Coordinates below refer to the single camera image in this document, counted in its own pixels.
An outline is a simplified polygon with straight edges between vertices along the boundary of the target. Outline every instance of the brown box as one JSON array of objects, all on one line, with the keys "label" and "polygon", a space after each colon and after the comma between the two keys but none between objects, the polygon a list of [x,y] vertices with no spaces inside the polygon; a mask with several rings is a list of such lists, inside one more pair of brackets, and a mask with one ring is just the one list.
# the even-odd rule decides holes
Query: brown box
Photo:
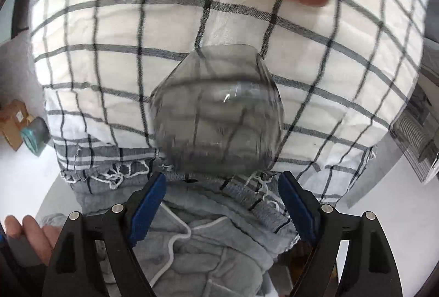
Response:
[{"label": "brown box", "polygon": [[23,143],[20,131],[28,125],[28,116],[26,105],[19,100],[13,100],[0,111],[0,129],[15,151]]}]

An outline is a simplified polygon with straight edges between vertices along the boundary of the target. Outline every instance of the gray garment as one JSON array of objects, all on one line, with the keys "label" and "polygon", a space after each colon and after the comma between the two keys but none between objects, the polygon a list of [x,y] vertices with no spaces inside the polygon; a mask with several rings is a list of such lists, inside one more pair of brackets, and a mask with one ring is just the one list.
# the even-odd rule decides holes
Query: gray garment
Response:
[{"label": "gray garment", "polygon": [[[131,190],[113,193],[128,196]],[[297,236],[291,229],[273,233],[234,199],[185,182],[168,182],[164,203],[168,208],[160,207],[145,240],[134,248],[158,296],[253,297],[273,259]],[[45,223],[64,221],[54,215]],[[110,295],[119,296],[107,259],[102,271]]]}]

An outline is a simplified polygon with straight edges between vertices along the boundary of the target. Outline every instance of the finger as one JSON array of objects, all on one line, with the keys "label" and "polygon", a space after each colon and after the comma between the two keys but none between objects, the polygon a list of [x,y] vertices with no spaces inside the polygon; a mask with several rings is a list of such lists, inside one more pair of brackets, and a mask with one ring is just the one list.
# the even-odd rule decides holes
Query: finger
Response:
[{"label": "finger", "polygon": [[56,241],[58,240],[59,234],[61,233],[61,229],[62,228],[60,226],[43,226],[44,234],[46,235],[47,240],[49,240],[52,249],[55,247]]},{"label": "finger", "polygon": [[23,233],[23,227],[16,217],[8,215],[4,220],[4,227],[6,229],[6,235],[18,239]]},{"label": "finger", "polygon": [[52,255],[52,246],[44,231],[30,215],[23,218],[23,230],[32,249],[36,252],[42,263],[48,266],[50,256]]}]

